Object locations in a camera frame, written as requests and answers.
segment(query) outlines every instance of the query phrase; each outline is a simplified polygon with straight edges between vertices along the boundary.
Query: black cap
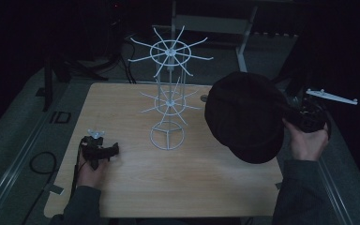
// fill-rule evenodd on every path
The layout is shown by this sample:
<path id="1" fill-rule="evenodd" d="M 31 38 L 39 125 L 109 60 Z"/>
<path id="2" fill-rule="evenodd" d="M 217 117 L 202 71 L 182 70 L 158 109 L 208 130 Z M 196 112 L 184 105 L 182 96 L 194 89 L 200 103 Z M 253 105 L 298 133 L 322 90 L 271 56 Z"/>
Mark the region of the black cap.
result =
<path id="1" fill-rule="evenodd" d="M 276 104 L 286 98 L 264 76 L 233 72 L 209 92 L 205 120 L 213 136 L 240 159 L 264 163 L 279 152 L 284 135 Z"/>

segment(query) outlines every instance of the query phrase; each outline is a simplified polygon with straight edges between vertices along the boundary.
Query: dark sleeve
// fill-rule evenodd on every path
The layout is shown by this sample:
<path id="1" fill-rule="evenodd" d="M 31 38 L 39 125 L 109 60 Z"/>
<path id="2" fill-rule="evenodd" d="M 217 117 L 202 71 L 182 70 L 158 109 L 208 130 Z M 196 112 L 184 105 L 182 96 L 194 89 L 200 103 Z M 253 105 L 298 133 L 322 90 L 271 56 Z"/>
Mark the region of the dark sleeve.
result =
<path id="1" fill-rule="evenodd" d="M 329 206 L 318 162 L 285 161 L 273 225 L 329 224 Z"/>
<path id="2" fill-rule="evenodd" d="M 53 216 L 49 224 L 98 225 L 100 222 L 100 195 L 101 191 L 98 189 L 86 186 L 77 187 L 64 209 L 64 214 Z"/>

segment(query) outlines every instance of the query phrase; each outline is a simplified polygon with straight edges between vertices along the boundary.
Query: person's left hand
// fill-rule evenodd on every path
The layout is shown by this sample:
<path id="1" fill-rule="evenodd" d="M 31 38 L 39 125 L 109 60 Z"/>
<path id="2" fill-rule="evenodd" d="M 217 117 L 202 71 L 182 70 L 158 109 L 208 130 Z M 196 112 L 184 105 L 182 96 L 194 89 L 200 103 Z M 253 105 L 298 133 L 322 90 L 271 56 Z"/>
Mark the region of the person's left hand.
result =
<path id="1" fill-rule="evenodd" d="M 88 186 L 99 188 L 104 180 L 104 174 L 108 166 L 108 159 L 102 159 L 98 163 L 98 168 L 93 170 L 90 162 L 85 162 L 83 154 L 80 153 L 80 170 L 78 171 L 77 186 Z"/>

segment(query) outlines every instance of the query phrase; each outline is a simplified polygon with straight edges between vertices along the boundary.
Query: gray floor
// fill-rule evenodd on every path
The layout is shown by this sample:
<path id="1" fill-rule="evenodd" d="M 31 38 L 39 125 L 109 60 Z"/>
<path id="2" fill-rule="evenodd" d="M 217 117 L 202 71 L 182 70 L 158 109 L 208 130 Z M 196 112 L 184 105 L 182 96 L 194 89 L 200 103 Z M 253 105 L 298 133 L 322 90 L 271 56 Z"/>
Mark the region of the gray floor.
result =
<path id="1" fill-rule="evenodd" d="M 247 69 L 269 78 L 278 75 L 295 38 L 288 37 L 261 37 L 253 36 L 247 44 L 245 54 Z M 221 77 L 238 69 L 233 48 L 219 48 L 217 46 L 201 46 L 193 48 L 196 55 L 214 57 L 212 61 L 191 60 L 188 70 L 194 77 L 188 83 L 212 84 Z M 129 58 L 132 53 L 130 45 L 123 48 L 124 58 Z M 148 48 L 136 45 L 134 58 L 148 55 Z M 137 81 L 153 82 L 156 66 L 150 61 L 131 64 L 131 71 Z M 110 78 L 109 82 L 125 82 L 125 72 L 122 65 L 112 69 L 100 71 L 102 76 Z M 43 124 L 43 129 L 35 142 L 30 144 L 30 157 L 44 151 L 50 151 L 60 161 L 67 149 L 69 138 L 75 127 L 77 118 L 82 109 L 84 99 L 90 84 L 94 81 L 81 76 L 74 76 L 70 83 L 54 83 L 54 104 L 48 112 L 42 112 L 43 98 L 35 97 L 36 91 L 43 86 L 43 70 L 34 75 L 25 85 L 21 93 L 12 102 L 11 106 L 0 120 L 0 180 L 11 162 L 27 142 L 29 135 L 38 123 Z M 278 88 L 283 89 L 286 82 L 279 83 Z M 71 113 L 68 124 L 50 123 L 53 112 Z M 289 158 L 288 145 L 285 143 L 278 162 L 282 165 L 284 158 Z M 33 201 L 43 189 L 47 175 L 40 175 L 29 169 L 30 157 L 24 162 L 22 172 L 11 187 L 6 200 L 0 205 L 0 224 L 21 224 Z M 360 173 L 356 169 L 353 159 L 344 143 L 336 125 L 327 151 L 323 155 L 324 165 L 330 174 L 330 180 L 335 183 L 335 188 L 345 205 L 345 212 L 338 215 L 336 210 L 328 212 L 332 219 L 331 224 L 360 224 Z M 49 171 L 53 161 L 50 157 L 39 157 L 35 161 L 39 170 Z M 43 207 L 47 201 L 48 193 L 43 193 L 26 224 L 48 224 L 49 219 L 43 216 Z M 345 217 L 338 221 L 338 216 Z M 270 224 L 270 217 L 256 217 L 253 224 Z"/>

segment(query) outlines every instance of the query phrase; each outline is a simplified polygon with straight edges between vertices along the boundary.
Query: person's right hand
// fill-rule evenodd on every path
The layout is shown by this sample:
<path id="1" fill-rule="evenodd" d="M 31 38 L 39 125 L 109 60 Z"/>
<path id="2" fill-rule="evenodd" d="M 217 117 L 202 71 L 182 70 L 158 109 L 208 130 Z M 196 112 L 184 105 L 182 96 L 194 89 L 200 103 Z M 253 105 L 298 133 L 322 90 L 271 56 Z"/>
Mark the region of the person's right hand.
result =
<path id="1" fill-rule="evenodd" d="M 292 156 L 296 160 L 317 161 L 328 144 L 327 125 L 323 129 L 305 133 L 298 127 L 282 119 L 285 127 L 291 132 Z"/>

